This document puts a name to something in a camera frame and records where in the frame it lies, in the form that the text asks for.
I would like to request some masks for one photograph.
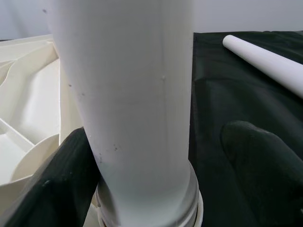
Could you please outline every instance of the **white plastic tube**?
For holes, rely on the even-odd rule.
[[[303,65],[232,35],[223,45],[290,91],[303,98]]]
[[[99,188],[106,225],[192,226],[192,0],[46,2],[106,182],[106,190]]]

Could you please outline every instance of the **white pipe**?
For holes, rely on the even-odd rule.
[[[106,225],[188,226],[198,201],[187,160],[192,0],[46,2],[109,189],[100,197]]]
[[[223,45],[303,98],[303,65],[232,35],[223,39]]]

